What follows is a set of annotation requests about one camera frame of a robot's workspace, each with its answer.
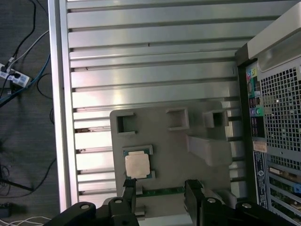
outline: usb port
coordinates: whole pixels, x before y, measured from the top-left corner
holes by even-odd
[[[260,105],[260,98],[259,98],[259,97],[257,97],[257,98],[255,99],[255,101],[256,101],[256,105]]]

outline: label sticker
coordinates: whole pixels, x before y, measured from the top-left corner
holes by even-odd
[[[253,141],[253,150],[258,152],[268,152],[267,143],[263,141]]]
[[[267,198],[267,182],[265,178],[264,154],[261,152],[253,152],[254,170],[256,178],[257,204],[268,208]]]
[[[250,69],[250,70],[248,70],[246,72],[247,79],[254,78],[256,76],[257,76],[257,70],[256,70],[256,68],[252,68],[252,69]]]

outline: metal frame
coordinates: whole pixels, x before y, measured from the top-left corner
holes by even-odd
[[[82,200],[101,205],[116,194],[108,186],[114,183],[112,110],[220,100],[230,117],[234,161],[244,158],[234,51],[295,2],[221,2],[48,1],[61,211]],[[182,7],[196,14],[181,16]],[[197,13],[206,8],[216,14]],[[72,21],[85,15],[81,24]],[[110,20],[89,24],[95,15]],[[245,198],[244,171],[231,170],[238,176],[231,187]]]

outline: screw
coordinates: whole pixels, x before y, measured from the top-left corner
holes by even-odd
[[[215,203],[216,201],[215,201],[215,199],[213,199],[213,198],[209,198],[209,199],[208,199],[208,202],[210,202],[210,203]]]
[[[250,209],[252,206],[249,203],[243,203],[243,207]]]
[[[81,208],[82,210],[85,210],[85,209],[88,209],[89,206],[88,206],[88,205],[83,205],[83,206],[81,206],[80,208]]]

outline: white cable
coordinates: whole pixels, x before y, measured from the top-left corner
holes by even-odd
[[[35,42],[25,51],[25,53],[23,53],[18,59],[16,59],[15,61],[13,61],[10,65],[9,65],[9,67],[8,67],[8,69],[11,69],[11,67],[18,61],[18,60],[20,60],[22,57],[24,57],[37,43],[38,43],[38,41],[40,41],[40,39],[41,38],[43,38],[44,37],[44,35],[46,35],[47,33],[49,32],[49,30],[48,31],[46,31],[46,32],[44,32],[40,37],[38,37],[36,40],[35,40]]]
[[[21,225],[21,224],[23,224],[23,223],[29,223],[29,224],[33,224],[33,225],[36,225],[36,226],[42,226],[42,225],[44,225],[43,223],[38,223],[38,222],[32,222],[32,221],[29,221],[30,219],[34,219],[34,218],[43,218],[43,219],[50,220],[50,218],[46,218],[46,217],[40,216],[40,217],[32,217],[32,218],[28,218],[28,219],[26,219],[26,220],[17,220],[17,221],[13,221],[13,222],[11,222],[11,223],[5,222],[4,220],[1,220],[1,219],[0,219],[0,222],[1,222],[1,223],[4,223],[5,226],[19,226],[19,225]]]
[[[22,223],[24,223],[24,222],[29,223],[29,224],[35,224],[36,226],[41,226],[41,225],[43,225],[42,223],[32,222],[32,221],[23,221],[23,220],[16,220],[16,221],[13,221],[13,222],[11,222],[11,223],[5,222],[4,220],[0,220],[0,222],[1,222],[1,223],[4,223],[5,226],[18,226],[18,225],[15,225],[15,223],[20,223],[20,224],[22,224]]]
[[[20,225],[20,224],[22,224],[22,223],[24,223],[24,222],[27,222],[27,221],[29,221],[29,220],[31,220],[31,219],[35,219],[35,218],[43,218],[43,219],[46,219],[46,220],[51,220],[50,218],[46,218],[46,217],[43,217],[43,216],[39,216],[39,217],[32,217],[32,218],[28,218],[28,219],[26,219],[26,220],[24,220],[23,222],[21,222],[21,223],[19,223],[19,224],[17,224],[17,225]]]

